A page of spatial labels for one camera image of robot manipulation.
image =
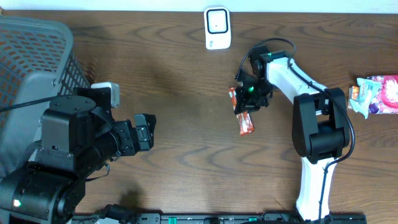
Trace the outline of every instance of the snack package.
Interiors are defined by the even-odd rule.
[[[398,75],[375,75],[368,79],[381,85],[376,97],[372,99],[369,112],[372,114],[398,114]]]
[[[359,85],[359,91],[357,88],[351,88],[350,97],[353,98],[349,99],[349,103],[355,112],[360,112],[365,116],[365,119],[367,119],[369,114],[369,105],[379,92],[381,84],[365,78],[357,78],[356,81]]]
[[[232,99],[232,106],[233,109],[235,110],[236,107],[236,92],[235,92],[236,87],[230,87],[229,88],[229,96]],[[250,115],[247,111],[237,114],[236,118],[239,121],[239,126],[241,128],[241,136],[244,136],[245,134],[250,134],[254,131],[254,126],[251,122]]]

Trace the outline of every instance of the light blue package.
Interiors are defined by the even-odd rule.
[[[376,93],[379,91],[381,83],[365,78],[357,78],[356,81],[359,86],[359,94],[356,100],[349,99],[349,102],[355,112],[360,112],[365,116],[365,119],[367,119],[369,114],[369,105],[376,96]]]

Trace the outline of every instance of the red and white package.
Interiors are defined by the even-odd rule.
[[[398,114],[398,75],[375,75],[368,79],[381,83],[381,89],[369,105],[369,112]]]
[[[233,109],[235,110],[236,107],[236,92],[235,92],[236,87],[230,87],[229,88],[229,96],[232,99],[232,106]],[[254,126],[251,122],[250,115],[247,111],[237,114],[236,118],[239,121],[239,126],[241,128],[241,136],[244,136],[245,134],[250,134],[254,131]]]

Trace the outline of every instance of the wooden tabletop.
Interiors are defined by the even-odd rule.
[[[252,114],[256,131],[240,137],[228,96],[242,56],[259,40],[293,40],[300,68],[346,94],[358,77],[398,74],[398,15],[231,13],[231,47],[213,51],[205,48],[200,12],[5,15],[65,23],[90,79],[120,85],[114,117],[156,114],[154,148],[121,158],[108,177],[87,183],[78,212],[109,203],[165,213],[291,210],[301,178],[293,106],[276,91],[268,108]],[[397,223],[398,115],[349,116],[356,148],[333,174],[330,209],[363,212],[368,223]]]

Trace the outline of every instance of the white device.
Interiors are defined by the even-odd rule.
[[[110,88],[111,89],[111,107],[117,108],[120,105],[120,88],[119,85],[112,82],[94,83],[91,88]]]
[[[268,81],[278,87],[284,95],[294,102],[295,96],[300,96],[304,93],[316,94],[319,91],[309,87],[303,80],[299,79],[287,66],[287,57],[282,57],[273,60],[267,64],[267,79]],[[319,87],[320,89],[326,89],[326,86],[321,85],[305,74],[291,59],[293,69],[300,74],[304,79],[312,82],[312,85]],[[301,188],[300,195],[296,201],[296,207],[303,218],[303,220],[318,220],[319,216],[319,201],[322,193],[322,182],[324,175],[325,166],[334,161],[334,158],[327,158],[319,160],[317,164],[312,164],[306,157],[302,157],[302,177],[301,177]],[[333,164],[328,168],[328,174],[326,176],[325,191],[323,193],[323,203],[321,210],[321,218],[329,215],[328,198],[331,185],[331,177],[335,169],[336,164]]]
[[[210,7],[205,10],[206,48],[227,49],[231,45],[231,23],[225,7]]]

